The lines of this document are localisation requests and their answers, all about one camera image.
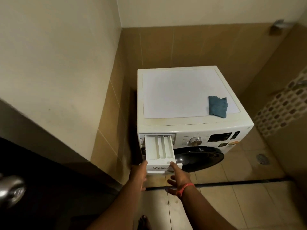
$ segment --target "blue cloth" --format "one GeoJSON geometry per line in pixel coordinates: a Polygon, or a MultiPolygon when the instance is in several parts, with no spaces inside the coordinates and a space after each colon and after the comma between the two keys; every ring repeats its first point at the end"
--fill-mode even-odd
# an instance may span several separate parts
{"type": "Polygon", "coordinates": [[[226,118],[227,112],[227,98],[219,98],[217,96],[209,96],[209,115],[226,118]]]}

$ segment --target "door handle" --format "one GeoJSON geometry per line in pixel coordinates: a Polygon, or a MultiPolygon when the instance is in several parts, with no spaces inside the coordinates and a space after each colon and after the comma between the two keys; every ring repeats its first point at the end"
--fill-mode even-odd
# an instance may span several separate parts
{"type": "Polygon", "coordinates": [[[26,186],[21,177],[0,174],[0,208],[10,208],[18,203],[25,194],[26,186]]]}

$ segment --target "front-loading washing machine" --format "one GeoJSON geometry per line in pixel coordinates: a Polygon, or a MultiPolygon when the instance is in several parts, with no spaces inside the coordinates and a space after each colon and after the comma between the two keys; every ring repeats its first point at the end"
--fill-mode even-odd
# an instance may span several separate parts
{"type": "Polygon", "coordinates": [[[139,69],[137,132],[150,174],[176,162],[193,172],[213,166],[253,122],[217,66],[139,69]],[[208,96],[227,98],[226,118],[209,115],[208,96]]]}

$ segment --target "red thread bracelet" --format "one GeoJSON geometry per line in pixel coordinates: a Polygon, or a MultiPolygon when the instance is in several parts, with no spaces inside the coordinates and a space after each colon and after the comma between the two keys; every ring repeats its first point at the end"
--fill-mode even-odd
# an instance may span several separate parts
{"type": "Polygon", "coordinates": [[[186,183],[186,184],[184,184],[184,185],[181,187],[180,190],[178,190],[178,191],[176,192],[176,195],[177,195],[179,198],[181,198],[182,193],[183,193],[183,190],[184,190],[187,186],[189,186],[189,185],[194,186],[193,183],[186,183]]]}

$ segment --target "washing machine top panel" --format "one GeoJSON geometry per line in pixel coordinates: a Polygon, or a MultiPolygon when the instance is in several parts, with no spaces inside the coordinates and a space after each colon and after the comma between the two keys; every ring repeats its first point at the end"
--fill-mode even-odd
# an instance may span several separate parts
{"type": "Polygon", "coordinates": [[[138,70],[137,126],[238,121],[251,119],[217,66],[138,70]],[[227,97],[226,118],[209,115],[208,96],[227,97]]]}
{"type": "Polygon", "coordinates": [[[144,118],[209,116],[208,96],[227,97],[227,114],[240,112],[213,67],[143,72],[144,118]]]}

